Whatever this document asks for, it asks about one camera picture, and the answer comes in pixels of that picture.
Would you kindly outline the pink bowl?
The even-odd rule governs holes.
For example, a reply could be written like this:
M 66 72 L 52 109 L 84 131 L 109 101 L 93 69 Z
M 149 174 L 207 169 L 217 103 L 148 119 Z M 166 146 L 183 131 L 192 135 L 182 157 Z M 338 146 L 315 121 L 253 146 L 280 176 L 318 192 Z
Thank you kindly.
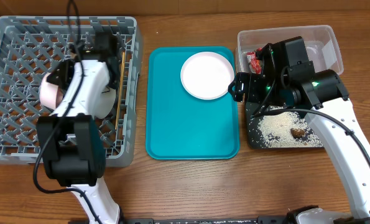
M 55 110 L 63 100 L 63 93 L 58 85 L 49 83 L 47 81 L 49 75 L 50 73 L 47 73 L 42 79 L 42 82 L 39 86 L 39 98 L 41 105 Z

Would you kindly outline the red sauce packet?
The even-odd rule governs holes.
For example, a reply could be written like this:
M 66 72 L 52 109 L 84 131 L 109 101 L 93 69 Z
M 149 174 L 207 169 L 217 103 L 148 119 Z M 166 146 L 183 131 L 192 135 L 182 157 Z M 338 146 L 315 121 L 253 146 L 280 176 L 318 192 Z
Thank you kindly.
M 260 74 L 262 72 L 262 62 L 257 59 L 256 52 L 248 52 L 246 59 L 252 73 Z

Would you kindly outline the large white plate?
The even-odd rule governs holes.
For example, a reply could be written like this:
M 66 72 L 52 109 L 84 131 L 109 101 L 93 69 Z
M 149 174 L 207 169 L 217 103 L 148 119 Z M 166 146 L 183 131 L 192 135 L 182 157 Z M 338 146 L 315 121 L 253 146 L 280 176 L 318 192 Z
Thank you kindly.
M 201 100 L 215 100 L 228 92 L 234 69 L 228 59 L 215 52 L 199 52 L 182 65 L 180 80 L 184 89 Z

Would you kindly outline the wooden chopstick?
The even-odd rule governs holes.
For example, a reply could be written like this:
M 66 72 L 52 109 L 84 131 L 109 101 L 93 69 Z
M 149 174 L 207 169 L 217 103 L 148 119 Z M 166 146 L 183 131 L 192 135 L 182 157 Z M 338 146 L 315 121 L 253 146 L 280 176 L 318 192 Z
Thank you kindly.
M 123 89 L 123 80 L 124 80 L 124 71 L 125 71 L 125 61 L 126 61 L 126 53 L 125 51 L 122 53 L 122 61 L 120 67 L 120 77 L 119 77 L 119 89 L 118 89 L 118 97 L 117 97 L 117 110 L 116 110 L 116 123 L 115 129 L 118 130 L 119 124 L 119 114 L 120 114 L 120 107 L 121 107 L 121 98 L 122 98 L 122 89 Z

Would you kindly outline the brown food chunk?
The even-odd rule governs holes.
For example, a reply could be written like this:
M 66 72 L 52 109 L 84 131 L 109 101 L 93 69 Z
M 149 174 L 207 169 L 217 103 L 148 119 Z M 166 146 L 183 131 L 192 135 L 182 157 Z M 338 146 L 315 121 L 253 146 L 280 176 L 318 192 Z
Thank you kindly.
M 304 129 L 299 129 L 299 128 L 292 128 L 290 130 L 291 132 L 291 135 L 295 138 L 295 139 L 300 139 L 302 137 L 305 136 L 305 130 Z

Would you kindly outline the grey green bowl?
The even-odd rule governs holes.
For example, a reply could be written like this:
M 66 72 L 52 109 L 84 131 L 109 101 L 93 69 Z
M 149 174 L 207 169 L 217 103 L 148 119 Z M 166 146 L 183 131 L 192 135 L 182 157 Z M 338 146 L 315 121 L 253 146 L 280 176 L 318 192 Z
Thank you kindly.
M 114 106 L 116 100 L 116 90 L 106 87 L 96 100 L 95 116 L 99 119 L 105 118 Z

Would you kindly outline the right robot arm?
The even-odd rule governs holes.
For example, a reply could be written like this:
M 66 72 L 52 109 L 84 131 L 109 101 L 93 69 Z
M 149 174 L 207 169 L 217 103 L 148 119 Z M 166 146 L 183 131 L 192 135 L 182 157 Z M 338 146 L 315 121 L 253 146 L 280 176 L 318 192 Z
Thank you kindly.
M 234 101 L 257 103 L 252 118 L 297 112 L 318 136 L 345 188 L 351 213 L 316 205 L 287 213 L 284 223 L 370 223 L 370 144 L 339 75 L 316 72 L 298 36 L 256 51 L 261 72 L 239 72 L 228 86 Z

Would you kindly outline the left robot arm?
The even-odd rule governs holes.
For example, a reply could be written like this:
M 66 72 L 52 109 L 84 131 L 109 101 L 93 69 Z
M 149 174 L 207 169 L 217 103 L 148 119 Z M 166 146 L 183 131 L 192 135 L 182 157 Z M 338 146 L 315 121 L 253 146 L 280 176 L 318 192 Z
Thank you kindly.
M 74 56 L 60 62 L 40 85 L 40 102 L 52 113 L 37 120 L 41 150 L 36 162 L 61 186 L 56 193 L 74 194 L 90 223 L 122 219 L 103 179 L 106 154 L 95 122 L 109 115 L 116 101 L 122 46 L 109 32 L 97 33 L 88 49 L 78 41 L 71 46 Z

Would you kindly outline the grey dishwasher rack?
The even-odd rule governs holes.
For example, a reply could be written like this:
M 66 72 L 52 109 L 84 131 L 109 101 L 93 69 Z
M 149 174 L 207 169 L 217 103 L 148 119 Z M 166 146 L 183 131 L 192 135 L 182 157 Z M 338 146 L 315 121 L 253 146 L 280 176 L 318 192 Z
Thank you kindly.
M 142 67 L 143 38 L 133 17 L 51 16 L 0 17 L 0 164 L 35 162 L 40 147 L 35 125 L 50 110 L 39 101 L 43 76 L 69 59 L 72 35 L 87 47 L 97 32 L 110 32 L 120 41 L 126 62 L 123 88 L 111 112 L 97 119 L 106 164 L 126 167 L 134 158 L 136 93 Z

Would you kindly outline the teal serving tray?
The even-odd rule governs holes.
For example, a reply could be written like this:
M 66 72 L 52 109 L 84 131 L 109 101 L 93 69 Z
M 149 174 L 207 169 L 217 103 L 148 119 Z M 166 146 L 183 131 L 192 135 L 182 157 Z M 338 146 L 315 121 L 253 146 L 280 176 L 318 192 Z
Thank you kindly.
M 239 151 L 232 97 L 201 100 L 182 85 L 182 65 L 199 52 L 218 53 L 234 67 L 232 51 L 223 46 L 161 47 L 149 56 L 145 148 L 154 159 L 230 159 Z

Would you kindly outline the clear plastic bin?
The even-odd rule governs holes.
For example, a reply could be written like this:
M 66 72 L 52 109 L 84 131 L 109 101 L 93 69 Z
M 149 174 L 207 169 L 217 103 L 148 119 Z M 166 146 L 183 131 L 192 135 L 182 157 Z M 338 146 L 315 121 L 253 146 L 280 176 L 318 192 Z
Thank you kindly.
M 315 71 L 331 69 L 341 75 L 344 72 L 343 60 L 335 33 L 331 26 L 297 26 L 270 29 L 243 30 L 238 33 L 236 49 L 236 71 L 250 72 L 246 54 L 268 43 L 301 36 L 305 42 L 308 57 L 313 61 Z

